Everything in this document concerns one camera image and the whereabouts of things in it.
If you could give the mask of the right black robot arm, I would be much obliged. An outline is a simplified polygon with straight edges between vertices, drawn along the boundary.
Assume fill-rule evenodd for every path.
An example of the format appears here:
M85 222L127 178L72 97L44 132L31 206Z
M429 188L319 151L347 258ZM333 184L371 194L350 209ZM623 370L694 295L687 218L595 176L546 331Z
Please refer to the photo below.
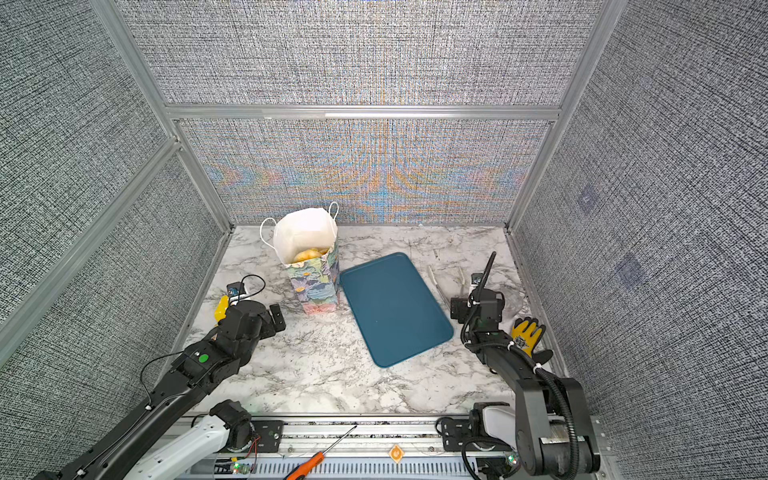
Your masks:
M485 288L450 300L464 346L514 392L514 424L501 418L499 405L482 405L473 410L473 436L481 444L493 438L513 448L531 476L574 479L597 472L601 454L581 384L545 368L551 352L535 350L539 335L526 341L500 328L504 301Z

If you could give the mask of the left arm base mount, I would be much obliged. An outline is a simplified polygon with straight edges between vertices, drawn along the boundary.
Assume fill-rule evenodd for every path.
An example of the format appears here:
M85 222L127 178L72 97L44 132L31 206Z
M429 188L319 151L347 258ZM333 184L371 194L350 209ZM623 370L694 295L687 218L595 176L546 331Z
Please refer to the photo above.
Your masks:
M248 424L241 422L231 428L225 426L225 444L219 453L277 453L284 426L284 421L264 419L251 420Z

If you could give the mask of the fake ring donut bread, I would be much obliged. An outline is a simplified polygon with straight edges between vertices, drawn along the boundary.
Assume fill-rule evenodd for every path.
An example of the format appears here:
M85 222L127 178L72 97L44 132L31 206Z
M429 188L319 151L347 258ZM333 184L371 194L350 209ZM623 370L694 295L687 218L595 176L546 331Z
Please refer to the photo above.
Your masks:
M293 263L305 262L324 257L330 251L329 248L308 248L297 253L292 260Z

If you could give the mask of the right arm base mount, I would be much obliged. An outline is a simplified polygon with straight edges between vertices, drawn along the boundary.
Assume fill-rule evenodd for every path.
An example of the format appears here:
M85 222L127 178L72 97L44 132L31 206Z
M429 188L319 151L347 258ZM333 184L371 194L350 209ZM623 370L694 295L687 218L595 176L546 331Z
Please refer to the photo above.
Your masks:
M435 422L435 430L443 449L460 455L471 479L509 479L521 470L517 451L485 434L478 421L443 416Z

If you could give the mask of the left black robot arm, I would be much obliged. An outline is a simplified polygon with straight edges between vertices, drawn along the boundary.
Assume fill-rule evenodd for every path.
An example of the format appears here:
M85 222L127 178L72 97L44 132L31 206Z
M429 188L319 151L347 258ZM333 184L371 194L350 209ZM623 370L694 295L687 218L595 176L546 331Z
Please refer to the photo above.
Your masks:
M200 341L172 353L169 369L101 440L58 471L39 479L173 479L195 461L223 448L240 450L253 439L251 415L237 401L215 405L174 445L151 447L192 407L235 376L258 343L284 331L277 304L239 300Z

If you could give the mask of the white floral paper bag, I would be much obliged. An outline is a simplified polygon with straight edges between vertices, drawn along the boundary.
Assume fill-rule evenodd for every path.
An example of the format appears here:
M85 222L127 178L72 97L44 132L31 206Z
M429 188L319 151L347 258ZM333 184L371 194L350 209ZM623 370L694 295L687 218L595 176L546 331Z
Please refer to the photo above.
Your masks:
M331 313L340 303L338 213L339 204L333 201L326 208L294 211L279 220L268 217L259 226L261 241L277 255L308 315Z

